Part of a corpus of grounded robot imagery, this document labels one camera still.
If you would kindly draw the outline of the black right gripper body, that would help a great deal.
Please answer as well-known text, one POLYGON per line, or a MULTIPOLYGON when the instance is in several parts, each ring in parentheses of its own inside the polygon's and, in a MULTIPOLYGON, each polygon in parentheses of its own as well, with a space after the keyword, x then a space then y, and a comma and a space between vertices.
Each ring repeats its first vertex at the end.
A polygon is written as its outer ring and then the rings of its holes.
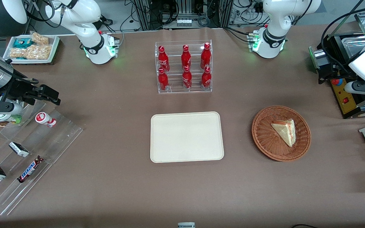
POLYGON ((19 100, 34 105, 35 100, 42 100, 42 96, 38 93, 39 87, 35 86, 38 83, 38 80, 30 78, 11 79, 0 89, 0 101, 19 100))

